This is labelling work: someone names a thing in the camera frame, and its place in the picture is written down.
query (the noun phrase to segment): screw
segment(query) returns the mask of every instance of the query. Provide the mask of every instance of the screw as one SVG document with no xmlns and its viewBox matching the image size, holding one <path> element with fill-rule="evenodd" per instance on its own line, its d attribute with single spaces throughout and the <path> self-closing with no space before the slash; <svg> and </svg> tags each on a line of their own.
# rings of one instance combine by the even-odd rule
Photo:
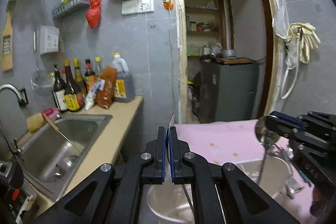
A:
<svg viewBox="0 0 336 224">
<path fill-rule="evenodd" d="M 228 171 L 232 171 L 235 168 L 235 165 L 233 163 L 227 162 L 224 164 L 224 168 Z"/>
<path fill-rule="evenodd" d="M 111 170 L 111 165 L 110 164 L 103 164 L 100 166 L 100 170 L 102 170 L 103 172 L 108 172 Z"/>
<path fill-rule="evenodd" d="M 147 153 L 147 152 L 141 154 L 141 158 L 143 160 L 148 160 L 151 158 L 151 156 L 152 156 L 151 153 Z"/>
<path fill-rule="evenodd" d="M 186 153 L 184 153 L 184 156 L 187 158 L 187 159 L 193 159 L 193 158 L 195 158 L 195 154 L 194 153 L 192 153 L 192 152 L 186 152 Z"/>
</svg>

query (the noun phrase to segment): refrigerator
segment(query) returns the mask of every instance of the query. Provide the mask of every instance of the refrigerator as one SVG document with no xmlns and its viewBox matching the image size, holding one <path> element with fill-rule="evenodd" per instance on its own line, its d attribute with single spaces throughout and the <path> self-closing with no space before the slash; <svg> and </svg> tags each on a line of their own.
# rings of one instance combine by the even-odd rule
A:
<svg viewBox="0 0 336 224">
<path fill-rule="evenodd" d="M 201 61 L 199 120 L 201 123 L 249 120 L 259 77 L 259 64 L 224 65 Z"/>
</svg>

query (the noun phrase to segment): brown plastic package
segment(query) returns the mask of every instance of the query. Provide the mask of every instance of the brown plastic package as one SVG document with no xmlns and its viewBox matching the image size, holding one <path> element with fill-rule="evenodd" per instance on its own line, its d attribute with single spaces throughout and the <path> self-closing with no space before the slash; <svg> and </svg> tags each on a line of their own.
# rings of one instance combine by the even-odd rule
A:
<svg viewBox="0 0 336 224">
<path fill-rule="evenodd" d="M 112 104 L 116 77 L 117 69 L 109 66 L 103 69 L 100 78 L 105 80 L 105 85 L 103 90 L 98 90 L 96 97 L 96 103 L 101 108 L 108 109 Z"/>
</svg>

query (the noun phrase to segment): sink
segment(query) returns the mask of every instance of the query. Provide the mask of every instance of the sink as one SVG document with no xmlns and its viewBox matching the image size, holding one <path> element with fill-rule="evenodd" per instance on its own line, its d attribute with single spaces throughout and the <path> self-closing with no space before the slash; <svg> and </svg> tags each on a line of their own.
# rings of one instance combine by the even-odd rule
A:
<svg viewBox="0 0 336 224">
<path fill-rule="evenodd" d="M 74 145 L 71 145 L 49 124 L 21 147 L 21 166 L 25 178 L 53 201 L 59 200 L 77 168 L 102 133 L 112 115 L 58 115 L 53 121 Z M 70 157 L 72 165 L 60 170 L 62 160 Z"/>
</svg>

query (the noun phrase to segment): pot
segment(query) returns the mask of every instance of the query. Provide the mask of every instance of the pot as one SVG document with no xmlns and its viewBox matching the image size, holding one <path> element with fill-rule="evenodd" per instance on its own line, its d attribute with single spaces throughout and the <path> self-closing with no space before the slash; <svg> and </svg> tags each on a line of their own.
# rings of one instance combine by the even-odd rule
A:
<svg viewBox="0 0 336 224">
<path fill-rule="evenodd" d="M 226 58 L 226 57 L 236 57 L 236 50 L 233 49 L 233 48 L 228 48 L 228 49 L 225 49 L 225 50 L 221 50 L 220 51 L 220 55 L 223 58 Z"/>
</svg>

